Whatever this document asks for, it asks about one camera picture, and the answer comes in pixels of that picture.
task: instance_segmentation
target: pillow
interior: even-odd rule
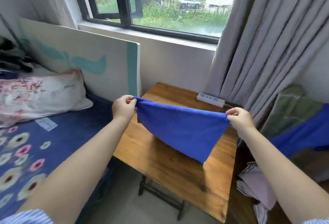
[[[93,106],[79,69],[45,77],[0,80],[0,128]]]

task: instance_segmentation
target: blue towel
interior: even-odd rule
[[[326,147],[329,145],[329,105],[303,124],[284,132],[270,141],[286,157],[308,147]]]
[[[175,150],[204,163],[230,125],[225,113],[137,98],[138,122]]]

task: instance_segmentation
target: white car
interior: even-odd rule
[[[180,9],[199,9],[201,7],[201,2],[195,0],[179,0],[178,3]]]
[[[228,0],[206,0],[207,7],[229,6],[231,3]]]

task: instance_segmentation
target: table leg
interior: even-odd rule
[[[179,203],[178,201],[170,198],[169,196],[165,195],[164,193],[158,191],[157,189],[153,188],[151,185],[146,184],[146,176],[142,176],[142,180],[139,183],[139,190],[138,190],[138,195],[141,196],[144,192],[144,190],[150,192],[154,196],[160,198],[161,200],[167,202],[169,205],[174,207],[175,209],[179,210],[177,220],[181,220],[182,215],[183,215],[183,210],[184,210],[184,204],[185,201],[182,203]]]
[[[146,182],[146,176],[143,175],[142,176],[142,180],[139,183],[139,190],[138,190],[138,195],[141,196],[144,192],[144,188],[145,188],[145,182]]]
[[[181,218],[182,218],[182,214],[183,214],[183,210],[184,210],[184,204],[185,204],[185,201],[183,201],[182,205],[180,206],[180,209],[179,209],[179,212],[178,212],[178,215],[177,215],[177,220],[181,220]]]

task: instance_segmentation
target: striped sleeve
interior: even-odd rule
[[[41,209],[28,210],[11,215],[0,224],[55,224]]]
[[[303,222],[303,224],[329,224],[329,219],[327,219],[327,220],[318,220],[318,219],[308,220],[308,221]]]

